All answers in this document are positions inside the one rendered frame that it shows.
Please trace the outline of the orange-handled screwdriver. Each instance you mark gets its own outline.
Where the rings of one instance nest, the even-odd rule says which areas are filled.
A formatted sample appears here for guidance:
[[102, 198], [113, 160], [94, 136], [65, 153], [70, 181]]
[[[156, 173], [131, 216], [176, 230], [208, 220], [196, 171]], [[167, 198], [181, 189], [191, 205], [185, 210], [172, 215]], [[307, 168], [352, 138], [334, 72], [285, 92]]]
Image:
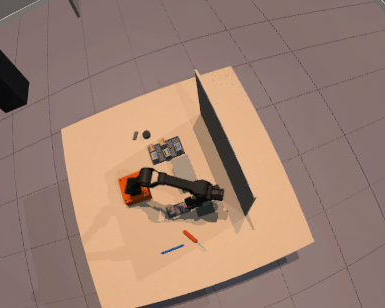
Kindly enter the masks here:
[[201, 244], [198, 242], [198, 240], [192, 236], [190, 233], [188, 233], [186, 230], [183, 230], [183, 233], [190, 239], [190, 240], [193, 240], [195, 243], [197, 242], [200, 246]]

